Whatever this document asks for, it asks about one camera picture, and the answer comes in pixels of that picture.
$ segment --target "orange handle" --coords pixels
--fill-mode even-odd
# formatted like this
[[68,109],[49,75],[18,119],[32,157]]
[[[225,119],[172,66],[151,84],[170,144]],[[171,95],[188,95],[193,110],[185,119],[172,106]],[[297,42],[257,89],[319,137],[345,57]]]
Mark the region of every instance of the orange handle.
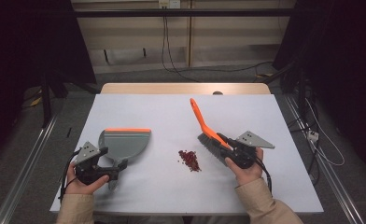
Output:
[[136,132],[136,133],[150,133],[151,129],[147,128],[106,128],[107,132]]
[[203,115],[201,114],[200,108],[198,107],[197,103],[194,99],[190,99],[192,110],[194,111],[195,117],[198,119],[198,122],[201,125],[201,130],[204,131],[204,127],[206,127]]
[[194,99],[190,98],[190,103],[192,110],[194,111],[195,117],[197,117],[198,122],[201,125],[201,130],[203,130],[203,133],[206,134],[209,138],[215,138],[218,140],[224,147],[230,148],[229,145],[227,145],[226,142],[224,142],[217,133],[215,133],[212,129],[210,129],[208,126],[206,126],[203,115],[201,114],[200,107],[198,107],[197,103]]

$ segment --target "metal frame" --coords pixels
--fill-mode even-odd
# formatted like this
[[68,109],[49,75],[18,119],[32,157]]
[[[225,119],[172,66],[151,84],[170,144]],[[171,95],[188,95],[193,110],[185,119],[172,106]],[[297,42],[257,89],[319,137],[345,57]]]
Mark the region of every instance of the metal frame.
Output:
[[[300,113],[297,111],[297,108],[299,107],[297,105],[297,102],[294,100],[291,96],[285,96],[285,99],[288,103],[288,106],[291,110],[291,113],[293,114],[294,118],[297,120],[298,125],[301,129],[304,129],[308,125],[305,124],[305,120],[301,119]],[[306,139],[306,133],[303,131],[303,137]],[[309,141],[309,145],[311,147],[311,150],[313,153],[315,153],[315,145],[312,141]],[[323,153],[323,150],[321,147],[318,148],[320,152]],[[334,172],[334,169],[332,166],[323,160],[323,158],[317,153],[316,159],[319,164],[320,169],[322,170],[323,174],[326,176],[326,179],[329,182],[329,185],[331,186],[332,191],[335,194],[335,197],[337,198],[337,201],[340,203],[341,207],[343,208],[345,215],[349,221],[349,223],[352,224],[359,224],[364,223],[363,218],[360,216],[359,210],[356,207],[353,199],[349,195],[348,191],[344,187],[343,183],[341,182],[338,175]]]
[[36,17],[291,17],[322,15],[318,9],[254,8],[254,9],[111,9],[111,10],[22,10],[27,16]]

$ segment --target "gray dustpan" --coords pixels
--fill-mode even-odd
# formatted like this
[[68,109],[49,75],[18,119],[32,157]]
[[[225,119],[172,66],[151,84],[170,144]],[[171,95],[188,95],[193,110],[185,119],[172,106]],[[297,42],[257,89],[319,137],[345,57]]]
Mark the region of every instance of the gray dustpan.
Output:
[[[99,136],[99,148],[108,147],[105,154],[113,160],[113,167],[117,167],[123,160],[128,160],[141,153],[150,138],[150,129],[105,129]],[[117,186],[117,180],[109,182],[109,189]]]

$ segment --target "metal rail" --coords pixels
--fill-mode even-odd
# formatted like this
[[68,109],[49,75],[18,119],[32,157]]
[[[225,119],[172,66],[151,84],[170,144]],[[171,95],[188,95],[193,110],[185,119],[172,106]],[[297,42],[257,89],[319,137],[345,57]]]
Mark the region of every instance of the metal rail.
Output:
[[[296,101],[290,96],[286,96],[286,101],[288,106],[293,114],[294,118],[297,120],[298,125],[301,129],[305,128],[304,122],[300,119],[300,114],[297,111],[298,105]],[[306,134],[303,131],[303,137],[306,139]],[[310,144],[311,150],[315,152],[315,145],[312,141],[307,140]],[[321,147],[318,147],[318,150],[321,153],[324,153]],[[344,187],[343,183],[341,182],[338,175],[334,172],[332,166],[323,160],[319,154],[316,154],[317,162],[319,164],[320,169],[322,170],[323,174],[326,176],[326,179],[331,186],[332,191],[334,192],[337,201],[340,203],[341,207],[343,208],[346,217],[348,218],[349,222],[352,224],[360,224],[364,223],[364,220],[360,216],[359,210],[356,207],[354,201],[352,200],[351,196],[349,195],[348,191]]]
[[18,175],[17,179],[15,180],[12,188],[8,192],[5,200],[0,207],[0,224],[7,224],[14,213],[15,208],[20,201],[20,198],[25,191],[26,185],[29,181],[29,178],[35,169],[38,159],[40,158],[41,152],[43,151],[44,146],[49,139],[49,135],[52,132],[52,129],[55,125],[57,116],[61,111],[63,104],[57,104],[56,111],[54,115],[51,117],[49,124],[41,129],[39,136],[35,142],[34,147],[32,148],[31,153],[29,154],[28,159],[26,160],[25,164],[23,165],[20,174]]
[[323,13],[319,9],[296,8],[251,8],[251,9],[96,9],[96,10],[41,10],[23,9],[23,15],[31,17],[52,18],[105,18],[105,17],[291,17],[318,16]]

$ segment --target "person's left hand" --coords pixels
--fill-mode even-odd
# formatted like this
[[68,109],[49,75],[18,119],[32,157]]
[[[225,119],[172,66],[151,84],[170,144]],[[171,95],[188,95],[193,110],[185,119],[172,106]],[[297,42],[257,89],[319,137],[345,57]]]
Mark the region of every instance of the person's left hand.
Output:
[[69,164],[69,169],[67,170],[66,175],[67,175],[67,183],[69,183],[72,180],[73,182],[70,183],[69,186],[67,186],[65,194],[93,194],[96,190],[101,188],[109,179],[108,175],[104,175],[99,179],[97,179],[92,184],[86,185],[81,183],[81,181],[79,181],[76,178],[74,168],[75,164],[71,162]]

